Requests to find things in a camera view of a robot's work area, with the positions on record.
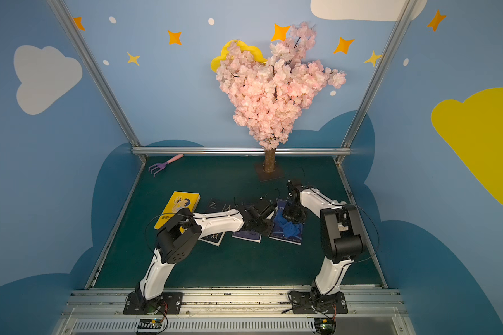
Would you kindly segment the blue cloth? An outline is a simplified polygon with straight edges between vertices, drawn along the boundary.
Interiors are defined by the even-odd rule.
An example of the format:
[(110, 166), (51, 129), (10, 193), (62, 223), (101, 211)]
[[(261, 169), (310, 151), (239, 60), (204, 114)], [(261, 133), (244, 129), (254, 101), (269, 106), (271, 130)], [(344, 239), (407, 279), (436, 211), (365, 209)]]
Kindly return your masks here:
[(294, 224), (292, 221), (288, 221), (283, 217), (281, 212), (277, 212), (273, 218), (274, 227), (272, 229), (272, 235), (279, 235), (286, 238), (300, 237), (302, 234), (302, 226), (300, 224)]

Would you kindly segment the blue Little Prince book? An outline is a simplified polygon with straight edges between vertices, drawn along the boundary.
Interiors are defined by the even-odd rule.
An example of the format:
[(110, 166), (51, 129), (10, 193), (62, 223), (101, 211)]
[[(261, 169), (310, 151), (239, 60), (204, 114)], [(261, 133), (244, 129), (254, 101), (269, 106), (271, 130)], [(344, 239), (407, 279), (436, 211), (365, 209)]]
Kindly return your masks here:
[(286, 205), (286, 200), (279, 199), (276, 202), (276, 212), (272, 218), (274, 226), (270, 233), (270, 238), (290, 244), (301, 245), (304, 225), (302, 223), (293, 223), (283, 216)]

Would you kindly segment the purple book yellow label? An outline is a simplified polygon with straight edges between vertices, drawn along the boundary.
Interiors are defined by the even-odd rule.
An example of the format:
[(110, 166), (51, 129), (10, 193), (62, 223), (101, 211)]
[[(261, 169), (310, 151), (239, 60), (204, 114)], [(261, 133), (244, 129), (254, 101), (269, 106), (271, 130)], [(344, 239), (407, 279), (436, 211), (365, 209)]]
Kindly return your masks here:
[(238, 210), (244, 218), (244, 225), (241, 230), (234, 232), (232, 237), (239, 240), (260, 243), (262, 235), (256, 231), (256, 228), (258, 228), (261, 223), (260, 215), (257, 210), (253, 209), (252, 206), (244, 205), (239, 206)]

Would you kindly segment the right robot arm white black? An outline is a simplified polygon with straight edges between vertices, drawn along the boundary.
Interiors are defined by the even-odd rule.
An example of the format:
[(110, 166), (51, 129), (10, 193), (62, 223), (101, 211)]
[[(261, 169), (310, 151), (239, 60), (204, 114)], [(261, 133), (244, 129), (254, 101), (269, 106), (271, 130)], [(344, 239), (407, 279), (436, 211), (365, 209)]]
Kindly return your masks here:
[(308, 213), (320, 219), (324, 261), (314, 279), (319, 297), (339, 292), (339, 285), (356, 257), (366, 248), (363, 223), (357, 207), (328, 198), (317, 188), (288, 181), (289, 202), (283, 217), (294, 224), (304, 223)]

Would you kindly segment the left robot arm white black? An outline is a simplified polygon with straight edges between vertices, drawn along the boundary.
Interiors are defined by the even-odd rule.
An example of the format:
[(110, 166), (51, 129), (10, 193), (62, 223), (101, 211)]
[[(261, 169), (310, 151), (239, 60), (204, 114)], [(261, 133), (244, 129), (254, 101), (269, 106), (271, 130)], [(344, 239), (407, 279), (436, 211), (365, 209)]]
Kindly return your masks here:
[(162, 296), (174, 266), (189, 256), (201, 237), (240, 231), (269, 235), (274, 213), (273, 202), (261, 199), (256, 204), (236, 206), (225, 212), (200, 214), (184, 208), (173, 214), (156, 233), (152, 262), (135, 289), (138, 301), (146, 304)]

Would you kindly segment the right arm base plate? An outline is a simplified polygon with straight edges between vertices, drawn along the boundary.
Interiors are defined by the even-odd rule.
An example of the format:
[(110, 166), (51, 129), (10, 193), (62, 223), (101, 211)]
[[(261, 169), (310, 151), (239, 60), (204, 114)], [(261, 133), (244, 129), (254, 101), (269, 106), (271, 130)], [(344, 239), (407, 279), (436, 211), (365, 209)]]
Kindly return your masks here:
[(348, 303), (342, 292), (320, 295), (317, 290), (310, 292), (290, 291), (288, 299), (294, 314), (338, 315), (349, 312)]

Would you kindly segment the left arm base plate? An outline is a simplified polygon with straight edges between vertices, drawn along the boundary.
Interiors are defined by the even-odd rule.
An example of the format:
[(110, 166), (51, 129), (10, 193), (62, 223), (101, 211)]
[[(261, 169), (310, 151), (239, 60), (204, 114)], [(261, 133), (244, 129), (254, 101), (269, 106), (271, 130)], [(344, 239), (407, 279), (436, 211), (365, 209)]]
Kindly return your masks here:
[(182, 293), (162, 293), (160, 296), (146, 300), (139, 290), (127, 295), (124, 315), (177, 315), (182, 307)]

